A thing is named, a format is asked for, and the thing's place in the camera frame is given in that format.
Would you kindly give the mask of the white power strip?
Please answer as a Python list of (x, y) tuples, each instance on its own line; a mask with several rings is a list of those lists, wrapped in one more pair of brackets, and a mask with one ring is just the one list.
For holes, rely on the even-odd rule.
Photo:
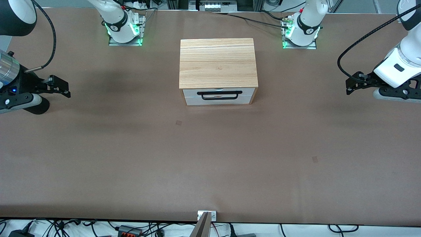
[(228, 13), (237, 10), (236, 1), (198, 0), (198, 10), (202, 12)]

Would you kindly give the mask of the black box with orange connectors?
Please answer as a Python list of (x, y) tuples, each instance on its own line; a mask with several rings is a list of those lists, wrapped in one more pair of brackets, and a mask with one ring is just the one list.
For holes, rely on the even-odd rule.
[(143, 230), (140, 227), (121, 225), (117, 237), (141, 237)]

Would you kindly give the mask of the white-topped wooden block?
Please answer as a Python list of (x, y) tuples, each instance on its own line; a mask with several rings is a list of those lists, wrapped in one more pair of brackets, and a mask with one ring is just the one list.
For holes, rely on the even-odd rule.
[(233, 95), (236, 95), (236, 92), (242, 92), (238, 93), (239, 96), (251, 96), (254, 94), (256, 88), (222, 88), (222, 89), (189, 89), (189, 90), (183, 90), (183, 94), (185, 97), (191, 97), (191, 96), (201, 96), (200, 94), (197, 94), (198, 92), (210, 92), (211, 94), (216, 94), (217, 92), (233, 92)]

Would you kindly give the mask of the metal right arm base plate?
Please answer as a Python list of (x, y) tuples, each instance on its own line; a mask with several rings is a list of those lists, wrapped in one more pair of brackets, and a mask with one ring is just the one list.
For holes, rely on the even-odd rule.
[(109, 45), (142, 46), (145, 30), (146, 17), (137, 13), (120, 28), (119, 32), (113, 32), (106, 26), (109, 35)]

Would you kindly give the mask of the light wooden drawer cabinet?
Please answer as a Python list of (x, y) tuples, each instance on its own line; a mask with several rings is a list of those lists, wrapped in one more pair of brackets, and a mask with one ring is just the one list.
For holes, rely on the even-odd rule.
[(179, 89), (184, 101), (183, 90), (256, 88), (249, 103), (251, 104), (258, 87), (257, 61), (252, 38), (180, 41)]

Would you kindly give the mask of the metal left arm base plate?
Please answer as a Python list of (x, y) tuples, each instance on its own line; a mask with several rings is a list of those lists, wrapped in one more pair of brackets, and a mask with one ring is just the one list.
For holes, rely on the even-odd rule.
[(282, 45), (284, 49), (316, 49), (318, 27), (310, 35), (304, 34), (301, 28), (295, 26), (292, 18), (283, 18), (281, 21), (282, 29)]

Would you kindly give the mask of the black metal drawer handle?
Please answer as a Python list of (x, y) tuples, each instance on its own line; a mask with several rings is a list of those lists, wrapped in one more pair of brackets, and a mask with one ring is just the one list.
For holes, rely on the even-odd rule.
[(235, 100), (243, 91), (210, 91), (197, 92), (203, 100)]

